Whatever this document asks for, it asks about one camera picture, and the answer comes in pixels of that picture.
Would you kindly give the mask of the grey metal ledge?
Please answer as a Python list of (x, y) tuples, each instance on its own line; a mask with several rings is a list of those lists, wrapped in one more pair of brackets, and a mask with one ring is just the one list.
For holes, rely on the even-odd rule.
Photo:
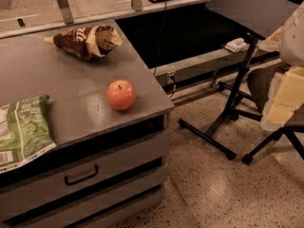
[(151, 68), (150, 71), (161, 86), (169, 86), (173, 83), (177, 84), (205, 73), (242, 63), (246, 54), (246, 49), (234, 53), (226, 48), (221, 48), (199, 56), (157, 66)]

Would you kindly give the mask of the torn office chair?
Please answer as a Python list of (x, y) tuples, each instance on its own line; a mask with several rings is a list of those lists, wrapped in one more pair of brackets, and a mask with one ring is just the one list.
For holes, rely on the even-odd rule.
[(286, 72), (259, 68), (247, 76), (247, 85), (261, 114), (261, 127), (270, 135), (250, 153), (243, 156), (246, 164), (272, 141), (286, 136), (304, 159), (304, 145), (296, 136), (304, 132), (304, 2), (262, 43), (267, 50), (277, 50)]

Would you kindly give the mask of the grey metal window post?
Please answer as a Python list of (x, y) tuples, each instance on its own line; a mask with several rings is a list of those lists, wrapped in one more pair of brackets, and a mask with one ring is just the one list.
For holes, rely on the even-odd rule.
[(66, 25), (70, 25), (74, 23), (74, 19), (72, 16), (72, 12), (68, 3), (68, 0), (56, 0), (59, 10), (62, 14), (63, 20)]

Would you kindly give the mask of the black folding stand table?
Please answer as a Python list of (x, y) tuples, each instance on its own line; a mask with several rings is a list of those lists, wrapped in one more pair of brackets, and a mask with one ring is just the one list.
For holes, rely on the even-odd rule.
[(206, 3), (206, 8), (243, 29), (250, 46), (238, 69), (233, 85), (227, 85), (223, 82), (218, 83), (219, 90), (229, 89), (230, 95), (223, 111), (209, 128), (205, 132), (201, 132), (183, 119), (179, 119), (179, 125), (213, 145), (225, 154), (228, 160), (233, 160), (237, 154), (215, 141), (212, 135), (227, 118), (234, 119), (237, 115), (242, 115), (256, 121), (261, 119), (258, 115), (236, 109), (242, 98), (252, 101), (252, 97), (240, 91), (239, 87), (245, 74), (249, 71), (249, 65), (258, 41), (265, 40), (283, 26), (299, 8), (299, 5), (288, 0), (212, 0)]

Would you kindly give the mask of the white small packet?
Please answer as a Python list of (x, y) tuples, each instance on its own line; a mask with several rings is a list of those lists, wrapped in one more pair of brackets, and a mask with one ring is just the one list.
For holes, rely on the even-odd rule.
[(236, 53), (236, 52), (239, 52), (239, 51), (245, 49), (246, 46), (247, 46), (247, 44), (245, 43), (243, 38), (237, 38), (235, 40), (228, 42), (225, 45), (225, 48), (231, 52)]

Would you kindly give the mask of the red apple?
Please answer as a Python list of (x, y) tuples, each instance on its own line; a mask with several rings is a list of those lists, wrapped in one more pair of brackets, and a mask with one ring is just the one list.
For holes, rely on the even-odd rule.
[(127, 110), (136, 101), (135, 87), (126, 80), (112, 82), (106, 90), (108, 103), (116, 110)]

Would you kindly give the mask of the brown chip bag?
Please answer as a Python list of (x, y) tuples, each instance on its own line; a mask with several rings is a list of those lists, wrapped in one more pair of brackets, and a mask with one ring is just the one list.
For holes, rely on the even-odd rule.
[(72, 28), (45, 40), (85, 61), (103, 58), (123, 43), (118, 31), (108, 25)]

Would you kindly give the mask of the grey drawer cabinet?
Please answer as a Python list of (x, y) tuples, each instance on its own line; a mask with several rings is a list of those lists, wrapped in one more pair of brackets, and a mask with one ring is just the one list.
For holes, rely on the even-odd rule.
[[(123, 43), (85, 61), (45, 40), (54, 30), (0, 41), (0, 107), (48, 95), (56, 146), (0, 173), (1, 228), (108, 228), (163, 199), (173, 104), (122, 32)], [(127, 110), (107, 101), (107, 87), (136, 90)], [(66, 186), (99, 166), (99, 174)]]

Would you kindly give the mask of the green jalapeno chip bag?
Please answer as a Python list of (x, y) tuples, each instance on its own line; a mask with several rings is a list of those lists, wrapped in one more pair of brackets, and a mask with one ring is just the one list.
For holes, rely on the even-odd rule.
[(53, 149), (47, 120), (48, 95), (0, 107), (0, 173), (20, 168)]

